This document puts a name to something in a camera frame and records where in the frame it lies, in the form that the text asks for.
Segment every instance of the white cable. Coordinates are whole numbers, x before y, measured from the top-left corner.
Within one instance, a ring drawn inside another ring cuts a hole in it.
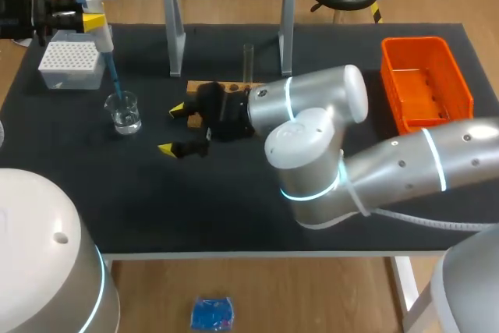
[[[372,212],[374,214],[380,214],[388,218],[407,221],[413,224],[427,226],[430,228],[459,230],[463,232],[481,232],[482,230],[491,228],[492,226],[496,225],[495,223],[481,224],[481,223],[472,223],[472,222],[449,222],[449,221],[430,220],[429,218],[417,218],[416,216],[410,216],[408,214],[401,214],[399,212],[382,210],[381,208],[374,208]]]
[[[371,213],[364,207],[362,201],[359,198],[355,188],[353,187],[352,181],[350,181],[349,175],[346,172],[345,162],[343,161],[343,150],[341,150],[340,163],[339,163],[339,175],[340,180],[345,183],[346,189],[349,191],[350,196],[352,197],[353,203],[356,204],[360,213],[364,216],[370,216]]]

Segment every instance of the white metal stand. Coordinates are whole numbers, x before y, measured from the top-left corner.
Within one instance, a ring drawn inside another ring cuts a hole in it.
[[[179,77],[182,73],[182,59],[186,45],[186,33],[182,25],[178,0],[163,0],[165,5],[166,37],[170,76]],[[281,73],[292,74],[293,25],[295,20],[295,0],[282,0],[281,26],[279,28],[279,50]]]

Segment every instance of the wooden floor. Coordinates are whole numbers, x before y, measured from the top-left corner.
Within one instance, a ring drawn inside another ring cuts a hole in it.
[[[281,0],[182,0],[186,23],[278,23]],[[331,10],[310,13],[296,0],[297,23],[330,23]],[[496,93],[499,92],[499,0],[381,0],[385,23],[463,23]],[[163,23],[161,0],[116,0],[111,22]],[[370,10],[344,23],[372,23]],[[24,49],[0,41],[0,104]],[[418,286],[435,258],[413,259]],[[231,296],[237,332],[399,331],[390,273],[382,258],[176,260],[125,262],[115,269],[122,302],[120,333],[189,330],[196,296]]]

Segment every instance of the table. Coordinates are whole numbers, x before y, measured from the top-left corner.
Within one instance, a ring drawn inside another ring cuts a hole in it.
[[[194,137],[168,110],[186,97],[186,80],[240,80],[242,45],[255,45],[255,81],[280,73],[274,26],[190,26],[184,77],[168,76],[163,26],[114,25],[115,61],[125,89],[139,98],[143,129],[113,133],[103,109],[109,78],[89,92],[48,91],[37,71],[43,49],[33,43],[0,119],[5,143],[0,168],[49,178],[73,200],[95,243],[115,259],[213,256],[394,255],[442,251],[469,236],[390,218],[356,215],[320,231],[295,223],[264,157],[263,140],[214,143],[207,158],[175,160],[156,148]],[[499,105],[460,25],[296,26],[293,74],[356,64],[364,73],[370,115],[345,138],[348,155],[394,136],[380,83],[385,37],[446,39],[475,98],[475,115]],[[419,198],[388,208],[447,221],[499,221],[496,181]]]

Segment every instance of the glass beaker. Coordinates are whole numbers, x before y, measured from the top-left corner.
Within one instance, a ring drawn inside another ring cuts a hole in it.
[[[129,91],[122,91],[120,98],[116,93],[108,96],[104,108],[111,112],[116,131],[124,136],[134,134],[142,126],[137,97]]]

